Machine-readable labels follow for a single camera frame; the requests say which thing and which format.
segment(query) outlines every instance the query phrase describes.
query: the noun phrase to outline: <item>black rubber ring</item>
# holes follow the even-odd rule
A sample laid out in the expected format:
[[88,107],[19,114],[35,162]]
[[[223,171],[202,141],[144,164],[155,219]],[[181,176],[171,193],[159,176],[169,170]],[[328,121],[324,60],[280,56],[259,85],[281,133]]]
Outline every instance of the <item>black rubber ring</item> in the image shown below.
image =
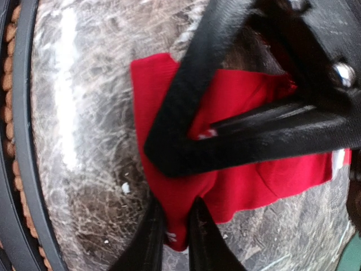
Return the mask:
[[17,22],[12,74],[12,107],[16,157],[19,162],[24,192],[38,233],[39,242],[53,270],[66,271],[68,269],[61,256],[43,198],[33,146],[30,69],[37,6],[38,0],[23,0],[21,3],[20,19]]
[[[16,4],[17,1],[13,0],[0,2],[1,37],[4,36],[5,26],[10,22]],[[6,57],[7,48],[4,45],[5,43],[0,43],[1,59]],[[0,137],[2,141],[6,138],[3,121],[0,121]],[[3,146],[0,144],[0,239],[16,270],[46,270],[38,243],[25,224],[20,197],[15,193],[13,180],[12,159],[4,156]]]

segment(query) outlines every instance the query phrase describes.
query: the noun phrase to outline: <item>silver metallic surface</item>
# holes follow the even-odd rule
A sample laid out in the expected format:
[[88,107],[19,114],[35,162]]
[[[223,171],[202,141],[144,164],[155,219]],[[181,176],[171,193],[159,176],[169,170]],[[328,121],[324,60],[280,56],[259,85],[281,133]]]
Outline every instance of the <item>silver metallic surface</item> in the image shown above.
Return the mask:
[[337,62],[332,66],[332,80],[338,86],[350,88],[356,83],[355,70],[343,62]]
[[[42,190],[70,271],[106,270],[129,244],[148,199],[129,64],[179,60],[207,0],[41,0],[32,55],[32,118]],[[249,29],[226,68],[282,73]],[[354,230],[347,171],[334,181],[220,225],[249,271],[334,270]],[[188,270],[165,247],[164,271]]]

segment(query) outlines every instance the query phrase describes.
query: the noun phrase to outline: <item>bolt head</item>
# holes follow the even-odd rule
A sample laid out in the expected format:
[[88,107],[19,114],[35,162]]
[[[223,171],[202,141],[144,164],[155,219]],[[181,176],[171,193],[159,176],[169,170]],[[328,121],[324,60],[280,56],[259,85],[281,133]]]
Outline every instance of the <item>bolt head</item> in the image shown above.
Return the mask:
[[337,62],[332,65],[331,80],[342,88],[350,88],[356,83],[355,70],[346,63]]

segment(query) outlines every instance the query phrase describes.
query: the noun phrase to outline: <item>black clamp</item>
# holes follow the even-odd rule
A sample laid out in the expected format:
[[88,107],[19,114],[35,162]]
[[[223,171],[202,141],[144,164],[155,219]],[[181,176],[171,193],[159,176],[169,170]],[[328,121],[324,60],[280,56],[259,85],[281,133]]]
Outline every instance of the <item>black clamp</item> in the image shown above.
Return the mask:
[[[186,176],[361,147],[357,14],[344,1],[303,1],[210,1],[144,146],[162,173]],[[201,97],[245,25],[270,45],[298,91],[216,123],[218,136],[193,141],[186,134]]]

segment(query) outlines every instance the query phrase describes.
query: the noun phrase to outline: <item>white speck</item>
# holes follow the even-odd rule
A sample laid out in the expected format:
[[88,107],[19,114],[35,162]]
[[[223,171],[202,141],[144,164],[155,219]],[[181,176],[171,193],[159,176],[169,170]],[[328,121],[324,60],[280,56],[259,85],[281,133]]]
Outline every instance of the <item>white speck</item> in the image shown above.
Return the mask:
[[122,190],[123,190],[124,194],[129,194],[130,193],[129,184],[127,182],[123,183]]

